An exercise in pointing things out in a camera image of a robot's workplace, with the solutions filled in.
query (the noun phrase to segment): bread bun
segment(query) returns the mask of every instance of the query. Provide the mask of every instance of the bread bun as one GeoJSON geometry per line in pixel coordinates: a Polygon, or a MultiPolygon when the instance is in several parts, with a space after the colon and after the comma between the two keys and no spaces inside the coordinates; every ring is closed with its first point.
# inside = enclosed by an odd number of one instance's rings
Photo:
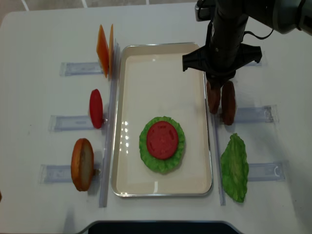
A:
{"type": "Polygon", "coordinates": [[[90,187],[94,169],[94,154],[91,143],[81,138],[76,141],[71,164],[73,183],[78,191],[87,191],[90,187]]]}

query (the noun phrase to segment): plastic food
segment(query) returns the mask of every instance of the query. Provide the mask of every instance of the plastic food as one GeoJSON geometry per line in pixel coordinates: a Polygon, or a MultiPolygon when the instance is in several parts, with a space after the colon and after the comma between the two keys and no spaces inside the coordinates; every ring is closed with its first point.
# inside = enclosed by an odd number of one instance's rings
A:
{"type": "Polygon", "coordinates": [[[113,75],[113,59],[114,59],[114,30],[113,25],[111,26],[111,34],[109,37],[109,77],[113,75]]]}
{"type": "Polygon", "coordinates": [[[76,141],[71,164],[73,183],[78,191],[87,191],[93,177],[94,154],[90,142],[81,138],[76,141]]]}
{"type": "Polygon", "coordinates": [[[102,65],[104,75],[107,78],[108,67],[109,67],[109,55],[108,55],[108,45],[105,37],[105,33],[102,25],[99,26],[98,36],[97,36],[97,55],[99,61],[102,65]]]}
{"type": "Polygon", "coordinates": [[[227,81],[222,87],[221,105],[224,124],[232,125],[236,113],[235,90],[232,81],[227,81]]]}
{"type": "Polygon", "coordinates": [[[91,93],[89,110],[93,126],[98,129],[101,128],[104,122],[103,103],[101,94],[99,93],[98,89],[93,90],[91,93]]]}
{"type": "Polygon", "coordinates": [[[167,173],[171,171],[173,168],[175,168],[180,163],[182,156],[183,156],[183,152],[184,152],[184,143],[185,143],[185,136],[184,136],[184,132],[180,124],[175,122],[170,117],[155,117],[145,125],[143,131],[140,134],[139,148],[140,148],[141,159],[145,163],[145,165],[152,171],[160,172],[160,173],[167,173]],[[178,135],[178,145],[177,145],[175,153],[172,155],[172,157],[165,159],[165,160],[158,159],[152,156],[149,153],[147,149],[147,145],[146,145],[148,131],[155,123],[160,122],[160,121],[166,121],[170,123],[175,128],[177,135],[178,135]]]}
{"type": "Polygon", "coordinates": [[[209,81],[207,81],[207,97],[208,97],[208,106],[209,111],[212,114],[216,114],[219,109],[220,99],[221,99],[221,90],[220,85],[215,84],[214,89],[211,89],[209,81]]]}
{"type": "Polygon", "coordinates": [[[166,121],[155,123],[147,132],[147,150],[158,159],[170,158],[175,153],[178,142],[176,129],[166,121]]]}
{"type": "Polygon", "coordinates": [[[247,192],[249,166],[244,141],[234,133],[221,156],[224,191],[237,202],[244,202],[247,192]]]}

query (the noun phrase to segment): tomato slice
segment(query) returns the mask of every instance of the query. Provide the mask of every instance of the tomato slice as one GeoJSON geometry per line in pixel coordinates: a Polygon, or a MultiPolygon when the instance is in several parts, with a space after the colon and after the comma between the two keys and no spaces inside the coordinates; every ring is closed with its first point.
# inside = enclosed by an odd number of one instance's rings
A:
{"type": "Polygon", "coordinates": [[[90,117],[95,128],[101,128],[103,124],[103,104],[102,97],[98,89],[92,91],[90,96],[90,117]]]}
{"type": "Polygon", "coordinates": [[[113,25],[111,26],[111,34],[109,37],[109,78],[113,75],[113,59],[114,59],[114,31],[113,25]]]}
{"type": "Polygon", "coordinates": [[[176,129],[166,121],[159,121],[147,132],[148,152],[158,159],[168,159],[174,155],[179,142],[176,129]]]}
{"type": "Polygon", "coordinates": [[[99,26],[98,36],[97,36],[97,55],[99,61],[101,62],[102,69],[104,71],[105,77],[107,77],[108,66],[109,66],[109,56],[108,56],[108,45],[105,37],[105,33],[102,25],[99,26]]]}

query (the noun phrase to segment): red tomato slice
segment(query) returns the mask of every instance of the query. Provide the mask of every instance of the red tomato slice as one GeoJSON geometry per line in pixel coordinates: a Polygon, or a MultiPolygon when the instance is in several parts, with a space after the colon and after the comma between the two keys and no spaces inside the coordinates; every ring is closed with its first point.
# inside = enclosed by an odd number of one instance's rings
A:
{"type": "Polygon", "coordinates": [[[147,132],[147,150],[158,159],[172,157],[176,152],[178,142],[176,129],[166,121],[155,123],[147,132]]]}
{"type": "Polygon", "coordinates": [[[103,124],[103,104],[102,97],[98,89],[92,91],[90,96],[90,117],[95,128],[101,128],[103,124]]]}

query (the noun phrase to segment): clear plastic holder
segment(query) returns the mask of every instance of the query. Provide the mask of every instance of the clear plastic holder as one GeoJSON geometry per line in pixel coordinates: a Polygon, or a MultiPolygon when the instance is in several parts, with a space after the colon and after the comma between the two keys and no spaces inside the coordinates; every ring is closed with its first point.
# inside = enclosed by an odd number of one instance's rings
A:
{"type": "Polygon", "coordinates": [[[248,181],[283,181],[285,180],[283,163],[250,163],[248,181]]]}
{"type": "Polygon", "coordinates": [[[49,122],[50,132],[97,130],[94,128],[89,116],[51,116],[49,122]]]}
{"type": "Polygon", "coordinates": [[[277,123],[279,122],[277,106],[247,107],[238,108],[235,114],[234,123],[277,123]]]}
{"type": "MultiPolygon", "coordinates": [[[[92,180],[100,179],[100,164],[94,165],[94,176],[92,180]]],[[[72,174],[70,165],[44,165],[40,167],[39,183],[51,184],[51,183],[69,183],[72,182],[72,174]]]]}
{"type": "Polygon", "coordinates": [[[119,73],[120,73],[120,47],[115,40],[114,46],[114,61],[113,61],[113,74],[111,79],[111,91],[109,98],[109,108],[108,108],[108,117],[106,121],[107,131],[106,131],[106,142],[104,150],[104,158],[102,163],[102,180],[100,186],[99,194],[99,207],[107,206],[107,197],[108,197],[108,187],[109,187],[109,178],[110,178],[110,165],[112,157],[112,148],[113,148],[113,135],[114,135],[114,126],[117,116],[115,115],[116,107],[116,98],[118,96],[117,87],[119,82],[119,73]]]}
{"type": "Polygon", "coordinates": [[[99,62],[62,62],[59,71],[61,77],[98,74],[103,74],[99,62]]]}
{"type": "MultiPolygon", "coordinates": [[[[217,115],[212,116],[212,120],[214,126],[215,156],[217,163],[220,205],[224,206],[226,204],[226,201],[225,201],[225,192],[222,187],[222,172],[220,164],[222,153],[220,152],[219,136],[218,136],[218,126],[219,124],[223,124],[220,113],[221,109],[219,109],[217,115]]],[[[251,107],[251,108],[238,108],[234,119],[234,122],[239,124],[276,123],[278,121],[279,119],[276,105],[251,107]]],[[[283,181],[283,180],[285,180],[285,175],[282,162],[249,164],[249,174],[248,174],[249,182],[283,181]]]]}

